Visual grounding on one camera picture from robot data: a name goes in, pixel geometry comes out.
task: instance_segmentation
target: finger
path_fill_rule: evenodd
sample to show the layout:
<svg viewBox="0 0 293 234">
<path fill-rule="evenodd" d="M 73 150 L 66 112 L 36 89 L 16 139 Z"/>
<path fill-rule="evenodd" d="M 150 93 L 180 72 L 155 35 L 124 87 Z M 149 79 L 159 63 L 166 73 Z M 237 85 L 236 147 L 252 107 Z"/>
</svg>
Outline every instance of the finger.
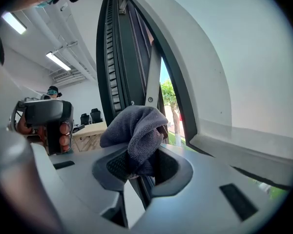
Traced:
<svg viewBox="0 0 293 234">
<path fill-rule="evenodd" d="M 60 145 L 61 145 L 61 146 L 66 146 L 66 145 L 69 144 L 69 137 L 63 135 L 63 136 L 60 137 L 59 142 L 60 142 Z"/>
<path fill-rule="evenodd" d="M 69 145 L 63 146 L 63 150 L 64 151 L 68 151 L 69 150 L 69 147 L 70 147 Z"/>
<path fill-rule="evenodd" d="M 66 123 L 63 123 L 61 126 L 60 126 L 60 132 L 61 134 L 63 135 L 66 135 L 69 133 L 69 125 L 66 124 Z"/>
</svg>

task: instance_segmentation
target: metal bracket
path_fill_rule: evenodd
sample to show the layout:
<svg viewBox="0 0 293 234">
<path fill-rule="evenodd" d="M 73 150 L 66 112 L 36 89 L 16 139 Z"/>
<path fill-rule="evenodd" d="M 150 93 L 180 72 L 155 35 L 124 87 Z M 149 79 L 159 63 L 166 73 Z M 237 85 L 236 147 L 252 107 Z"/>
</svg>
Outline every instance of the metal bracket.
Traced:
<svg viewBox="0 0 293 234">
<path fill-rule="evenodd" d="M 60 49 L 57 49 L 56 51 L 53 51 L 51 54 L 55 54 L 55 53 L 57 53 L 57 52 L 59 52 L 59 51 L 62 51 L 62 50 L 64 50 L 64 49 L 68 49 L 68 48 L 70 48 L 70 47 L 73 47 L 73 46 L 75 46 L 75 45 L 77 45 L 78 44 L 78 41 L 76 41 L 76 42 L 73 42 L 73 43 L 71 43 L 71 44 L 69 44 L 69 45 L 67 45 L 67 46 L 65 46 L 65 47 L 62 47 L 62 48 L 60 48 Z"/>
<path fill-rule="evenodd" d="M 120 0 L 120 5 L 119 5 L 119 14 L 120 15 L 126 15 L 126 6 L 127 6 L 127 2 L 128 0 Z"/>
<path fill-rule="evenodd" d="M 160 89 L 161 55 L 153 42 L 151 46 L 150 67 L 146 85 L 146 106 L 157 108 L 158 91 Z"/>
</svg>

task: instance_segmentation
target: desk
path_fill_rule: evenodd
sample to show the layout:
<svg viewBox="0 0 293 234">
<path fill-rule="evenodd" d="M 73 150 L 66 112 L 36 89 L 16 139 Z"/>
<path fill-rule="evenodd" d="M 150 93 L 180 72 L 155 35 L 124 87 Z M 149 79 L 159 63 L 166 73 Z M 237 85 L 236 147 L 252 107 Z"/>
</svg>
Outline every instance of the desk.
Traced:
<svg viewBox="0 0 293 234">
<path fill-rule="evenodd" d="M 72 141 L 75 144 L 72 143 L 72 148 L 74 152 L 82 152 L 100 148 L 100 137 L 106 129 L 107 126 L 105 122 L 85 125 L 84 128 L 73 134 Z"/>
</svg>

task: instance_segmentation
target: tree trunk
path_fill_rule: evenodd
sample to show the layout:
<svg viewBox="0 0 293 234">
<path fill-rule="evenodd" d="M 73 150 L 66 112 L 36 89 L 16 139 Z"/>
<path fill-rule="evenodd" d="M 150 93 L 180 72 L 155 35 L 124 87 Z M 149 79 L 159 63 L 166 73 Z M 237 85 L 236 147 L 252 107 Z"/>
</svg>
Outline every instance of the tree trunk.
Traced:
<svg viewBox="0 0 293 234">
<path fill-rule="evenodd" d="M 175 128 L 175 138 L 176 138 L 176 146 L 181 146 L 181 137 L 180 137 L 180 122 L 177 114 L 176 104 L 170 104 L 170 108 L 172 111 L 172 118 L 174 120 L 174 128 Z"/>
</svg>

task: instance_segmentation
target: black chair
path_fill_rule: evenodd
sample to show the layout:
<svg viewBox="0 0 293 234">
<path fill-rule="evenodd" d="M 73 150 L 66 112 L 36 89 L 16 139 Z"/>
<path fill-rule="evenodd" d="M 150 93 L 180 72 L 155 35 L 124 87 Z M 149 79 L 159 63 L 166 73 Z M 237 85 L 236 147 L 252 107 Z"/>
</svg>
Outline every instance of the black chair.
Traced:
<svg viewBox="0 0 293 234">
<path fill-rule="evenodd" d="M 91 109 L 91 118 L 92 118 L 92 123 L 99 123 L 102 122 L 101 118 L 101 111 L 99 111 L 97 108 Z"/>
<path fill-rule="evenodd" d="M 88 125 L 89 124 L 89 115 L 82 114 L 82 116 L 80 117 L 80 124 L 81 125 Z"/>
</svg>

